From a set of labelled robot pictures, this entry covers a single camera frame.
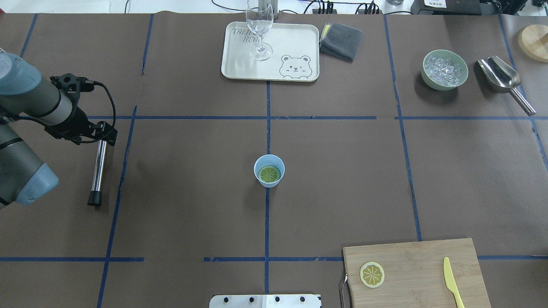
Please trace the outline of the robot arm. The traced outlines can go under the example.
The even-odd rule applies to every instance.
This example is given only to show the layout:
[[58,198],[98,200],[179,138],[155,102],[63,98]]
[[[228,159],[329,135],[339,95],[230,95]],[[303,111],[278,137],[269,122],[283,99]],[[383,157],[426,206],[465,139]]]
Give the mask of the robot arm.
[[[80,108],[82,93],[101,87],[112,108],[112,122],[90,121]],[[102,178],[107,146],[114,146],[118,131],[114,99],[103,83],[67,73],[45,77],[21,56],[0,55],[0,160],[1,208],[29,205],[59,184],[59,178],[22,138],[22,123],[31,121],[59,140],[76,145],[98,143],[88,205],[102,204]]]

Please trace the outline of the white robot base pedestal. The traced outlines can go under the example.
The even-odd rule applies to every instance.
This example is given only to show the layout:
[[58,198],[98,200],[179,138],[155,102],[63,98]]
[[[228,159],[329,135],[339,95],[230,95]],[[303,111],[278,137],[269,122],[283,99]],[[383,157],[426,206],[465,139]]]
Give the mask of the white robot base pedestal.
[[210,308],[321,308],[316,294],[232,294],[213,296]]

